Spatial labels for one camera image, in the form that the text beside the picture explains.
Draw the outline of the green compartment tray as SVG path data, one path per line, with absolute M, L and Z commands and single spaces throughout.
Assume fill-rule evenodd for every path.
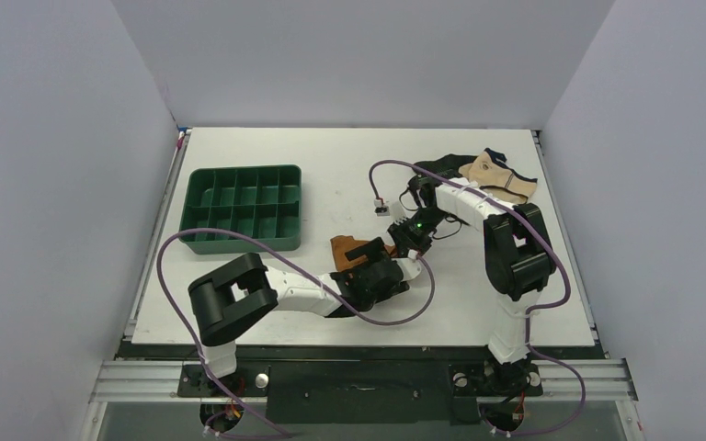
M 294 251 L 302 241 L 302 170 L 295 164 L 197 169 L 182 208 L 181 231 L 225 229 Z

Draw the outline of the beige underwear with dark trim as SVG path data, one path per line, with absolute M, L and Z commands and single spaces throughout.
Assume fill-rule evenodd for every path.
M 512 204 L 524 204 L 536 192 L 538 179 L 525 177 L 507 165 L 507 157 L 486 148 L 471 163 L 458 172 L 469 182 L 479 185 L 486 193 Z

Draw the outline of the brown underwear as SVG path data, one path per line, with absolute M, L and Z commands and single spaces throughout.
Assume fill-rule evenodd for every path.
M 384 253 L 390 257 L 397 256 L 396 248 L 385 244 L 380 237 L 366 241 L 350 235 L 337 235 L 330 240 L 330 244 L 336 272 L 339 273 L 371 267 L 368 251 L 372 251 L 376 258 L 383 257 Z

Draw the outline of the black patterned underwear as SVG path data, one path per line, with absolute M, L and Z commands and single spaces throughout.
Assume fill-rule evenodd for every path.
M 461 177 L 459 169 L 464 165 L 472 164 L 476 158 L 476 155 L 449 153 L 435 160 L 418 161 L 415 166 L 451 179 Z

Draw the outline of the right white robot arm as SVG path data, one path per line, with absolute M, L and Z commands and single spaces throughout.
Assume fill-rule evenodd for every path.
M 529 370 L 529 310 L 556 269 L 545 249 L 550 241 L 540 209 L 530 203 L 501 201 L 465 178 L 447 183 L 430 179 L 417 194 L 422 199 L 416 211 L 394 216 L 388 229 L 397 254 L 427 252 L 433 233 L 448 217 L 482 234 L 485 273 L 499 294 L 487 344 L 492 359 L 481 369 L 483 383 L 497 395 L 535 385 Z

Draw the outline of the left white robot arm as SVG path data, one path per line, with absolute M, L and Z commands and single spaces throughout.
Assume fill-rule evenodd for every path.
M 269 312 L 352 317 L 406 292 L 423 270 L 415 251 L 399 257 L 380 238 L 366 242 L 337 235 L 330 244 L 336 269 L 314 279 L 266 266 L 258 254 L 247 253 L 190 284 L 206 363 L 201 382 L 213 394 L 234 389 L 235 342 Z

